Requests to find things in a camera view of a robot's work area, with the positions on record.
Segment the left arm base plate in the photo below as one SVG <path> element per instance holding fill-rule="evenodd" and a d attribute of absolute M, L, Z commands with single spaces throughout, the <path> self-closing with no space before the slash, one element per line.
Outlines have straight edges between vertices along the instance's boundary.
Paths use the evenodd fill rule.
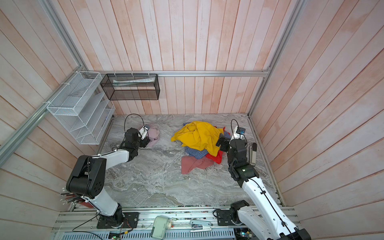
<path fill-rule="evenodd" d="M 138 225 L 139 212 L 116 213 L 114 216 L 100 215 L 97 229 L 135 229 Z"/>

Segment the light pink cloth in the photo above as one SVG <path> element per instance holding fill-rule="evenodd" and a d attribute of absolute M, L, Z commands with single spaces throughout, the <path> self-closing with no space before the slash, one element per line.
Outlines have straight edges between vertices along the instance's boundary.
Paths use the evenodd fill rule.
<path fill-rule="evenodd" d="M 148 137 L 149 137 L 149 143 L 147 144 L 147 148 L 153 147 L 160 139 L 160 131 L 156 129 L 155 127 L 150 127 L 148 129 Z"/>

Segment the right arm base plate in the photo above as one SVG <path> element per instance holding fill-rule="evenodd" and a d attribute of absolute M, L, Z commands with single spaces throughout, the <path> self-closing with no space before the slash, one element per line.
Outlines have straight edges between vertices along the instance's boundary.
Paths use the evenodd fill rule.
<path fill-rule="evenodd" d="M 219 226 L 239 226 L 242 225 L 238 218 L 238 214 L 234 210 L 216 209 L 213 216 L 217 219 Z"/>

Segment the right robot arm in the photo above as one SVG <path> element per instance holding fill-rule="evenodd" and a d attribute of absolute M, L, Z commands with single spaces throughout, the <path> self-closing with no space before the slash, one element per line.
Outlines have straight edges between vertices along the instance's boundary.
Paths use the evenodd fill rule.
<path fill-rule="evenodd" d="M 229 172 L 256 205 L 259 213 L 246 201 L 231 204 L 233 223 L 244 224 L 259 240 L 310 240 L 306 229 L 299 229 L 280 209 L 267 191 L 256 169 L 247 159 L 247 141 L 235 134 L 231 138 L 220 134 L 216 146 L 227 153 Z"/>

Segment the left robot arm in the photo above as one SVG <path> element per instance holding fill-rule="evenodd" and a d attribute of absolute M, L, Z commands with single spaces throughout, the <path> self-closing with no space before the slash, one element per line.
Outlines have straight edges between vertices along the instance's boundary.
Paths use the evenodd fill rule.
<path fill-rule="evenodd" d="M 106 171 L 117 165 L 132 161 L 139 148 L 150 142 L 149 125 L 140 130 L 126 130 L 124 139 L 118 149 L 103 155 L 78 158 L 66 184 L 66 190 L 89 202 L 99 212 L 100 220 L 112 228 L 122 227 L 124 214 L 122 206 L 105 190 Z"/>

